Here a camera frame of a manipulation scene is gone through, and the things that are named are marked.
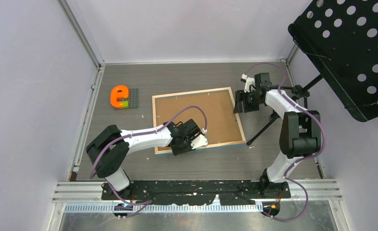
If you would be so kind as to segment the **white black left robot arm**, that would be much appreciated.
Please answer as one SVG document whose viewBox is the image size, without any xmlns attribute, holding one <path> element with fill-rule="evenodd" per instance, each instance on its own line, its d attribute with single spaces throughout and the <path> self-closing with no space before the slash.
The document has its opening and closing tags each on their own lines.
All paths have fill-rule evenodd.
<svg viewBox="0 0 378 231">
<path fill-rule="evenodd" d="M 173 155 L 179 155 L 208 143 L 205 130 L 200 129 L 193 119 L 141 130 L 120 130 L 116 125 L 110 125 L 87 145 L 86 153 L 92 163 L 92 175 L 106 179 L 115 195 L 127 199 L 131 196 L 132 186 L 121 168 L 126 156 L 155 147 L 169 147 Z"/>
</svg>

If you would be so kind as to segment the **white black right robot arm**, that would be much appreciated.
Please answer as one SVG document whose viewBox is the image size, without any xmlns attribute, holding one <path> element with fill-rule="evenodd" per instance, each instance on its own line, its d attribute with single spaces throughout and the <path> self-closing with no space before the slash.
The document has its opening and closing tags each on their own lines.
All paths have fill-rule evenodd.
<svg viewBox="0 0 378 231">
<path fill-rule="evenodd" d="M 263 171 L 257 186 L 259 193 L 265 197 L 273 197 L 278 191 L 283 191 L 292 170 L 322 147 L 320 114 L 297 103 L 298 99 L 306 100 L 310 95 L 309 89 L 322 79 L 318 75 L 305 87 L 290 87 L 293 96 L 289 97 L 285 87 L 272 84 L 269 73 L 241 76 L 240 80 L 245 86 L 243 90 L 235 92 L 233 113 L 258 111 L 261 104 L 273 110 L 269 123 L 247 141 L 247 145 L 251 145 L 275 120 L 282 119 L 280 153 L 274 163 Z"/>
</svg>

